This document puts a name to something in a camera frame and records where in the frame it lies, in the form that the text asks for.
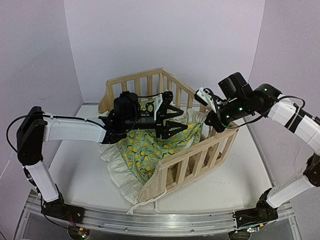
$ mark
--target white table surface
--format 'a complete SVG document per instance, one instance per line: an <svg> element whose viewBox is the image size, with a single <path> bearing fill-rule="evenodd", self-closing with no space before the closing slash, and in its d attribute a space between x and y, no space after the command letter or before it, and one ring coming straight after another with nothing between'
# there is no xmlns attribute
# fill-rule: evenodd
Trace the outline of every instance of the white table surface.
<svg viewBox="0 0 320 240"><path fill-rule="evenodd" d="M97 105L83 105L77 116L93 117ZM62 141L49 168L66 203L105 210L127 211L131 203L112 182L99 144ZM194 213L255 207L271 187L266 169L247 127L241 127L225 163L199 180L158 201L161 213ZM149 212L153 204L137 208Z"/></svg>

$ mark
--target lavender wall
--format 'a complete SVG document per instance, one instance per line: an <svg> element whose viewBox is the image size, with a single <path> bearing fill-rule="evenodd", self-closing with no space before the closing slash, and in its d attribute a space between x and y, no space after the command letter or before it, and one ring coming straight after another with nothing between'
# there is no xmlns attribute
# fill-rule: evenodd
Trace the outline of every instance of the lavender wall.
<svg viewBox="0 0 320 240"><path fill-rule="evenodd" d="M164 67L192 88L230 73L248 78L264 0L65 1L70 44L85 102L107 79Z"/></svg>
<svg viewBox="0 0 320 240"><path fill-rule="evenodd" d="M284 94L306 101L305 110L320 116L320 2L266 0L250 84L270 83ZM270 119L252 124L271 172L284 183L312 155L310 148ZM295 197L292 205L302 237L320 236L320 189Z"/></svg>
<svg viewBox="0 0 320 240"><path fill-rule="evenodd" d="M0 7L0 230L12 239L31 185L6 142L6 128L32 106L74 115L83 103L63 0L3 0ZM10 132L15 144L15 131ZM50 164L58 142L44 145Z"/></svg>

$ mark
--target wooden rail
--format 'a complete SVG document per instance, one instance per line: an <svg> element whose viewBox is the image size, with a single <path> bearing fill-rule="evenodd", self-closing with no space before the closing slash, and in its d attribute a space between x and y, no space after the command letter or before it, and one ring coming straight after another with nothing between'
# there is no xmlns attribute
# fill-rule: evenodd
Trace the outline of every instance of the wooden rail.
<svg viewBox="0 0 320 240"><path fill-rule="evenodd" d="M98 107L99 112L104 113L114 108L114 85L120 84L122 91L127 91L128 81L134 81L135 93L141 96L141 81L144 78L146 79L147 94L153 95L156 93L153 92L154 79L156 77L158 78L158 93L162 93L165 90L172 91L174 85L175 106L177 108L181 107L181 99L184 92L187 94L187 109L193 108L195 91L163 68L156 68L108 80L106 82L105 95ZM206 111L210 111L210 109L200 105L200 112L205 113ZM150 198L155 198L166 189L167 193L171 193L220 166L226 160L237 133L237 128L229 128L222 133L216 133L210 127L208 137L201 135L201 140L198 144L161 159L157 163L152 177L140 190L138 194L139 201L143 202Z"/></svg>

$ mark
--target black cable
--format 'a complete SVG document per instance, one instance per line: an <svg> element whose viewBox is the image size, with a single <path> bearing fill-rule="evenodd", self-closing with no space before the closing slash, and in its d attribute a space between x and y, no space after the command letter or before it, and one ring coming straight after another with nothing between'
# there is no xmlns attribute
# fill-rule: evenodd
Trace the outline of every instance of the black cable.
<svg viewBox="0 0 320 240"><path fill-rule="evenodd" d="M221 115L220 115L220 112L219 112L219 109L218 109L218 104L217 104L217 100L215 98L214 92L210 88L205 88L205 90L209 91L209 94L211 95L212 100L213 100L216 117L218 118L219 123L224 126L224 124L221 121Z"/></svg>
<svg viewBox="0 0 320 240"><path fill-rule="evenodd" d="M42 195L41 195L41 200L40 200L40 206L41 206L41 213L42 213L42 215L43 215L44 218L47 219L50 223L52 223L52 224L54 224L54 225L56 225L56 226L59 226L59 227L61 227L61 228L67 229L68 231L73 231L73 232L75 232L75 233L78 233L78 231L76 231L76 230L69 229L67 226L62 226L62 225L60 225L60 224L58 224L58 223L56 223L56 222L54 222L54 221L51 221L51 220L47 217L47 215L44 214Z"/></svg>
<svg viewBox="0 0 320 240"><path fill-rule="evenodd" d="M206 88L204 88L204 90L208 90L208 91L210 92L210 95L211 95L213 98L218 99L220 102L222 102L222 103L227 102L227 100L223 100L223 99L222 99L221 97L219 97L218 95L215 95L210 88L207 88L207 87L206 87Z"/></svg>
<svg viewBox="0 0 320 240"><path fill-rule="evenodd" d="M10 147L17 153L17 149L12 145L12 143L10 142L9 140L9 130L11 128L11 126L18 120L20 119L25 119L25 118L28 118L28 117L50 117L49 115L44 115L44 114L28 114L28 115L23 115L23 116L19 116L17 117L15 120L13 120L9 126L7 127L6 129L6 140L8 142L8 144L10 145Z"/></svg>
<svg viewBox="0 0 320 240"><path fill-rule="evenodd" d="M266 113L268 113L268 112L271 110L271 108L272 108L276 103L279 103L279 102L280 102L281 100L283 100L283 99L299 99L299 100L301 100L301 101L302 101L302 106L300 107L301 109L303 109L303 108L305 107L305 105L306 105L306 101L305 101L303 98L300 98L300 97L297 97L297 96L292 96L292 95L282 96L282 97L280 97L280 98L277 98L276 101L275 101L275 103L274 103L270 108L268 108L266 111L264 111L264 112L263 112L260 116L258 116L257 118L255 118L255 119L253 119L253 120L251 120L251 121L247 121L247 122L245 122L245 123L243 123L243 124L241 124L241 125L239 125L239 126L227 127L227 129L237 129L237 128L240 128L240 127L242 127L242 126L245 126L245 125L248 125L248 124L253 124L253 123L259 121L260 119L262 119L262 118L265 116Z"/></svg>
<svg viewBox="0 0 320 240"><path fill-rule="evenodd" d="M102 129L105 129L108 131L108 129L106 129L104 126L102 126L101 124L99 124L98 122L92 121L90 119L85 119L82 117L77 117L77 116L59 116L59 115L47 115L47 114L27 114L27 115L23 115L23 116L19 116L16 119L14 119L9 126L6 129L6 140L8 142L8 144L10 145L10 147L17 153L17 149L13 146L13 144L11 143L10 139L9 139L9 130L12 127L12 125L17 122L20 119L25 119L25 118L29 118L29 117L45 117L45 118L54 118L54 119L73 119L73 120L80 120L80 121L84 121L84 122L88 122L88 123L92 123L95 124L97 126L99 126Z"/></svg>
<svg viewBox="0 0 320 240"><path fill-rule="evenodd" d="M137 97L140 98L140 99L146 99L146 98L151 98L151 97L158 96L158 95L160 95L160 94L161 94L161 93L157 93L157 94L150 95L150 96L137 96Z"/></svg>
<svg viewBox="0 0 320 240"><path fill-rule="evenodd" d="M2 233L2 231L0 230L0 234L3 237L4 240L7 240L7 238L5 237L5 235Z"/></svg>

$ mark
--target white string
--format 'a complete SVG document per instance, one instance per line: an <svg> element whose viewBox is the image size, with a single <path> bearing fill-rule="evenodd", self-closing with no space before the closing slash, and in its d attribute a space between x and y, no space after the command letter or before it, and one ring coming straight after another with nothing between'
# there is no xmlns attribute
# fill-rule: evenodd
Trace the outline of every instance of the white string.
<svg viewBox="0 0 320 240"><path fill-rule="evenodd" d="M142 201L142 202L137 203L137 204L134 205L132 208L130 208L130 210L129 210L126 214L132 216L132 215L134 214L134 210L136 210L137 207L139 207L139 206L144 206L144 205L147 205L147 204L152 203L152 202L154 202L154 209L153 209L153 211L156 212L157 214L160 213L157 200L160 199L160 198L162 198L166 193L167 193L167 189L165 189L164 192L163 192L161 195L159 195L159 196L157 196L157 197L155 197L155 198L150 198L150 199L147 200L147 201Z"/></svg>

